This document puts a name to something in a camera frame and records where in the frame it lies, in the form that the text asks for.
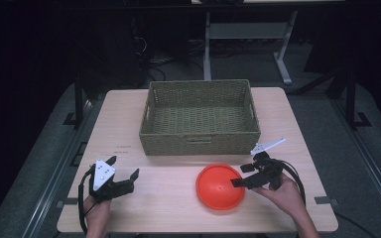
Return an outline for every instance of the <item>orange plastic bowl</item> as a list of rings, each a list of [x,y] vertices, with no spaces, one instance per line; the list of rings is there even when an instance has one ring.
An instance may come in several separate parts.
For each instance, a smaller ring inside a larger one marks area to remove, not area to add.
[[[241,179],[239,172],[225,164],[215,164],[203,169],[196,179],[199,199],[215,210],[228,210],[242,200],[244,187],[234,187],[231,179]]]

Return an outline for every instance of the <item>human arm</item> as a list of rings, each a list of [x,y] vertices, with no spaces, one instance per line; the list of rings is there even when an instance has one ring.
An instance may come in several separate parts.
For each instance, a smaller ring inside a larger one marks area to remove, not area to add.
[[[281,174],[280,179],[282,184],[277,190],[273,190],[271,186],[270,189],[257,187],[252,190],[267,197],[290,215],[301,238],[318,238],[318,231],[306,210],[297,184],[284,174]]]
[[[95,198],[88,196],[84,201],[84,213],[88,226],[87,238],[101,238],[106,234],[110,217],[111,200],[95,203]]]

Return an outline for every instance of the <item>wooden table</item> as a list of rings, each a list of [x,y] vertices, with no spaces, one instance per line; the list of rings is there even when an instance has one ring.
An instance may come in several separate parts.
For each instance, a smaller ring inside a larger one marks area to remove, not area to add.
[[[133,193],[113,199],[109,232],[270,233],[296,230],[287,214],[251,190],[246,190],[239,205],[227,211],[209,209],[199,201],[195,181],[204,167],[226,163],[240,172],[241,165],[252,163],[249,155],[145,156],[138,133],[147,92],[140,89],[107,93],[68,197],[77,197],[80,179],[96,159],[117,156],[113,166],[116,168],[114,181],[128,179],[137,168],[140,176],[135,181]],[[268,154],[289,162],[298,170],[306,189],[307,208],[317,230],[336,230],[338,224],[331,206],[315,202],[315,197],[326,194],[286,94],[281,88],[258,87],[252,88],[252,96],[262,133],[260,142],[282,136],[287,138]],[[87,182],[84,190],[88,191]],[[58,230],[81,232],[77,205],[64,206]]]

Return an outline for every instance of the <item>rectangular woven basket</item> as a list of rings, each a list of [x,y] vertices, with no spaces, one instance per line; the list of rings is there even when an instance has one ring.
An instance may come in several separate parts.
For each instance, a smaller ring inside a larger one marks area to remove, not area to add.
[[[147,156],[246,155],[260,135],[248,80],[150,84],[139,133]]]

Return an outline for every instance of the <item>desk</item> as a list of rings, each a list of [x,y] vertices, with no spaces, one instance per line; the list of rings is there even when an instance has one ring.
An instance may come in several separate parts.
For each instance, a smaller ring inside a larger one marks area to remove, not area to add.
[[[107,93],[68,197],[77,197],[77,186],[96,159],[117,156],[114,180],[129,178],[137,169],[135,191],[113,199],[109,232],[124,233],[259,233],[290,232],[292,219],[272,202],[246,190],[237,207],[214,211],[197,198],[195,181],[199,172],[215,163],[226,163],[240,171],[252,162],[243,156],[145,156],[139,129],[148,90],[116,90]],[[299,172],[305,185],[307,208],[318,231],[330,232],[337,221],[329,204],[316,204],[326,196],[308,147],[286,94],[281,88],[252,88],[261,128],[260,142],[285,136],[286,142],[268,151]],[[81,232],[77,205],[65,205],[58,222],[60,232]]]

